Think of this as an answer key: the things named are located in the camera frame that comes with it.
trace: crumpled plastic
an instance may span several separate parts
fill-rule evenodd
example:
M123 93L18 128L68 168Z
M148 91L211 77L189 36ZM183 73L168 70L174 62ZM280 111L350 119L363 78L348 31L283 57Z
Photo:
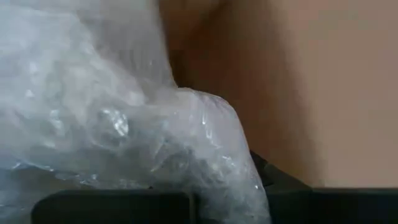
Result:
M270 223L234 109L177 88L156 2L0 0L0 222L63 189L171 189Z

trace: black object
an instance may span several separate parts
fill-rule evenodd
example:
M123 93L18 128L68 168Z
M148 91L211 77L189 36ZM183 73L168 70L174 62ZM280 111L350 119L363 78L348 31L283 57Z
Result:
M259 156L252 158L273 224L398 223L397 189L312 189ZM181 192L65 191L40 201L32 224L215 223L197 219L197 203Z

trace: wrapped object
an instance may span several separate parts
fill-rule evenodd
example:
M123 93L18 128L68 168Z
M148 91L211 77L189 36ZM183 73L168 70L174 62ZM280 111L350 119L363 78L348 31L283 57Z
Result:
M0 222L62 189L189 190L271 222L236 113L176 87L150 0L0 0Z

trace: tan background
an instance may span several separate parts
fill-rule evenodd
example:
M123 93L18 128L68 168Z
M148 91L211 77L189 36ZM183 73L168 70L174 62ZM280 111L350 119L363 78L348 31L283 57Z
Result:
M398 186L397 1L182 2L176 79L226 98L252 150L315 186Z

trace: plastic wrap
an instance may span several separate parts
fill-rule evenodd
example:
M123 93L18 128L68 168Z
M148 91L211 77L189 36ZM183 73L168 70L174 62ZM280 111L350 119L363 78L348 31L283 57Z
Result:
M271 222L232 107L175 86L155 3L82 2L0 0L0 222L62 189L148 187Z

